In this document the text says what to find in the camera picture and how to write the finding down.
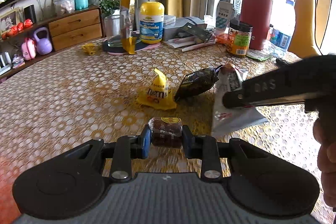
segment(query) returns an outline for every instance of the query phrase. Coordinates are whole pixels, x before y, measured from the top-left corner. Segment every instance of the patterned tablecloth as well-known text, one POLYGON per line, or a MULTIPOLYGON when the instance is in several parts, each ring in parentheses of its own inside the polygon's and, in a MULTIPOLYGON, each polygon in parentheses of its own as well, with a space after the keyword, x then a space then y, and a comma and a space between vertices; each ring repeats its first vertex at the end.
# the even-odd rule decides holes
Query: patterned tablecloth
MULTIPOLYGON (((286 59, 298 60, 290 53, 286 59)), ((20 173, 91 138, 111 142, 140 133, 152 117, 181 117, 194 133, 209 134, 213 90, 181 100, 176 110, 169 111, 141 106, 135 100, 154 78, 154 68, 164 72, 177 89, 184 75, 226 63, 249 69, 248 77, 277 68, 271 60, 229 56, 221 45, 184 53, 161 46, 122 56, 105 52, 87 56, 77 46, 5 81, 0 108, 0 223, 10 223, 19 215, 11 187, 20 173)), ((316 113, 305 114, 302 105, 258 109, 269 122, 233 132, 222 141, 239 137, 320 180, 316 163, 319 144, 312 135, 316 113)), ((133 160, 132 165, 134 172, 199 172, 201 161, 186 160, 178 149, 151 147, 147 160, 133 160)), ((224 175, 229 174, 225 160, 222 169, 224 175)), ((332 222, 333 213, 323 202, 322 192, 313 215, 322 223, 332 222)))

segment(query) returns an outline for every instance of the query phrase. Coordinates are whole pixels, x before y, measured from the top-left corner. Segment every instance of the finger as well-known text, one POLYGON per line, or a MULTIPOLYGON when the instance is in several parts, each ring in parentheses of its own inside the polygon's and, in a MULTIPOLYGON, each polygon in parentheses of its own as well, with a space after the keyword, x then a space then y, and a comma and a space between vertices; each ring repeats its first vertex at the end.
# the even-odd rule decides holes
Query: finger
POLYGON ((324 198, 324 202, 326 203, 326 205, 328 205, 329 207, 336 207, 336 197, 334 196, 328 196, 326 193, 324 193, 323 195, 324 198))
POLYGON ((321 121, 318 118, 316 119, 314 126, 313 126, 313 135, 314 135, 315 140, 317 140, 320 144, 325 143, 327 140, 325 135, 323 134, 321 121))
POLYGON ((326 195, 336 197, 336 173, 322 173, 321 183, 326 195))
POLYGON ((327 148, 327 156, 331 162, 336 164, 336 143, 329 145, 327 148))
POLYGON ((322 172, 325 172, 325 173, 336 172, 336 164, 332 163, 328 159, 327 149, 324 145, 320 147, 319 154, 317 156, 317 166, 322 172))

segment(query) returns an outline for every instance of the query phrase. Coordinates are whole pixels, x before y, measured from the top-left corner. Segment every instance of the wooden cabinet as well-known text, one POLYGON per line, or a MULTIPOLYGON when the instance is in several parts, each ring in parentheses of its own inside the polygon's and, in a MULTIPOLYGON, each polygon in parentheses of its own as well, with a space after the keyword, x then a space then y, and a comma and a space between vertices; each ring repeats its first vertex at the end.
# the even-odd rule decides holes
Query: wooden cabinet
POLYGON ((93 6, 49 24, 55 51, 102 37, 100 11, 93 6))

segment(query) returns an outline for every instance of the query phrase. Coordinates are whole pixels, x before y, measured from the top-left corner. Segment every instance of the barcode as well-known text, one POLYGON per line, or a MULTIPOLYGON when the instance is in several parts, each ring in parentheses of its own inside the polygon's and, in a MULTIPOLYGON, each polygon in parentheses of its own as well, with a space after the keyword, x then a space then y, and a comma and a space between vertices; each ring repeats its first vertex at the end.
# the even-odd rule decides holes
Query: barcode
POLYGON ((240 55, 246 54, 246 50, 236 50, 236 54, 240 55))
POLYGON ((284 36, 282 37, 280 46, 281 46, 281 47, 286 47, 287 40, 288 40, 288 36, 284 35, 284 36))

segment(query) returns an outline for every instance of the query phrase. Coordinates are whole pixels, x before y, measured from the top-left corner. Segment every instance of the drawer handle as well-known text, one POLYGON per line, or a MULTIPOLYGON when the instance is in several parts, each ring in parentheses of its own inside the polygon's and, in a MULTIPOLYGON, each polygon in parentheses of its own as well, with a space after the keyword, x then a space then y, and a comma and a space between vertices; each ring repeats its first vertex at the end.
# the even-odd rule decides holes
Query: drawer handle
POLYGON ((77 19, 77 20, 74 20, 74 21, 70 21, 69 23, 81 22, 81 21, 82 21, 81 19, 77 19))
POLYGON ((75 37, 83 37, 84 35, 81 33, 79 35, 75 35, 74 37, 70 37, 71 39, 74 39, 75 37))

